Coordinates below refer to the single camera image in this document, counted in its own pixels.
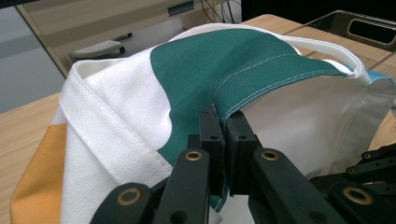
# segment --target canvas fabric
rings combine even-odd
[[[342,172],[370,146],[395,96],[392,78],[367,73],[347,49],[245,25],[203,25],[129,58],[80,61],[14,191],[11,222],[89,223],[116,186],[153,187],[172,173],[210,105],[222,127],[242,110],[262,145],[304,175]],[[211,197],[210,223],[221,221],[225,200]]]

